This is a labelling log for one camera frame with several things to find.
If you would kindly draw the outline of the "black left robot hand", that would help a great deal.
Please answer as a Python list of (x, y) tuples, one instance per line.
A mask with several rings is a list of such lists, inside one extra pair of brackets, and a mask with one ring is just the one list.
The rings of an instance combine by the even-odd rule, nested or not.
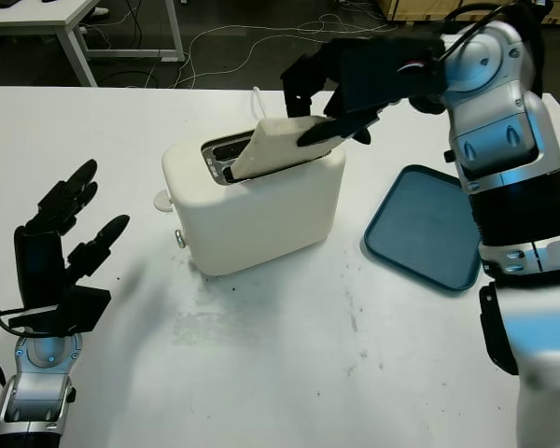
[(130, 217), (111, 219), (87, 243), (63, 255), (62, 237), (98, 190), (93, 180), (97, 161), (83, 163), (68, 179), (58, 181), (37, 204), (37, 212), (14, 233), (15, 260), (23, 306), (41, 308), (60, 303), (84, 276), (91, 276), (111, 254)]

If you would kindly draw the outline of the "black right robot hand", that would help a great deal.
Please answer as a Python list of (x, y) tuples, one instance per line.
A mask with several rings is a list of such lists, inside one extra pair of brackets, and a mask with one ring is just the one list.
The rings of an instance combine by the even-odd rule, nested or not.
[(306, 131), (297, 145), (333, 137), (368, 145), (368, 127), (381, 110), (402, 99), (422, 113), (439, 115), (447, 89), (444, 53), (444, 43), (435, 36), (385, 35), (335, 38), (318, 52), (301, 56), (281, 75), (289, 117), (309, 116), (313, 96), (328, 80), (337, 87), (324, 109), (329, 120)]

